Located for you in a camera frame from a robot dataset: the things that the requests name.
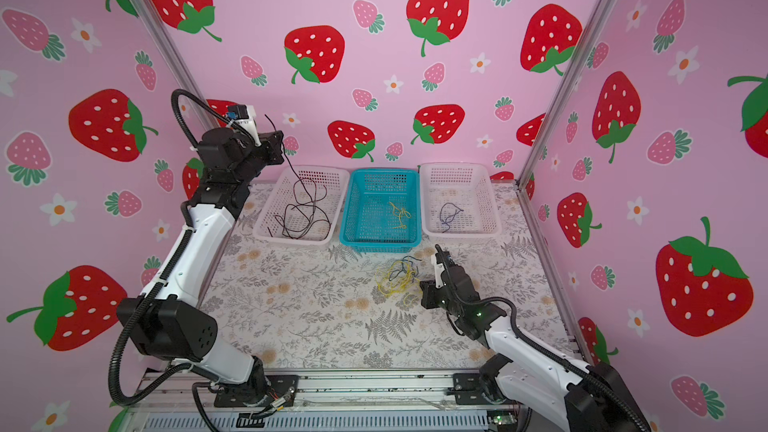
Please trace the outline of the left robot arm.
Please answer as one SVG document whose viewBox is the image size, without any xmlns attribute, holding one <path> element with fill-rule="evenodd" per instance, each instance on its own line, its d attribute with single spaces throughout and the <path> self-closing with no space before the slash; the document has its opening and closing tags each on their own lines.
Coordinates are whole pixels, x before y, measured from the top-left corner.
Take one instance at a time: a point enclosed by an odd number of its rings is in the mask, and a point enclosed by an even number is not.
<svg viewBox="0 0 768 432">
<path fill-rule="evenodd" d="M 193 93 L 177 89 L 171 107 L 182 132 L 203 164 L 200 184 L 181 205 L 182 232 L 158 273 L 136 298 L 117 307 L 123 326 L 108 368 L 112 401 L 132 406 L 181 372 L 205 378 L 235 401 L 253 406 L 269 393 L 263 362 L 221 337 L 216 320 L 200 303 L 223 254 L 225 243 L 250 195 L 250 184 L 268 166 L 283 164 L 284 135 L 260 133 L 255 110 L 235 104 L 223 115 Z M 120 384 L 127 344 L 169 368 L 133 395 Z"/>
</svg>

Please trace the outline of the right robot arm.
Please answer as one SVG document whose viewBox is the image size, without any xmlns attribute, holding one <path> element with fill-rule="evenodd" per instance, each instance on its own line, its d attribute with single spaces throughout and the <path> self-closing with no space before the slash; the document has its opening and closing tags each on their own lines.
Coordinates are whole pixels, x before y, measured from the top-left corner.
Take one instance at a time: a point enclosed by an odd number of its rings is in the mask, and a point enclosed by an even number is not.
<svg viewBox="0 0 768 432">
<path fill-rule="evenodd" d="M 648 431 L 620 374 L 562 353 L 517 325 L 517 308 L 503 297 L 481 298 L 464 268 L 441 248 L 434 278 L 419 283 L 421 304 L 441 308 L 458 334 L 494 352 L 480 372 L 493 402 L 519 402 L 564 431 Z"/>
</svg>

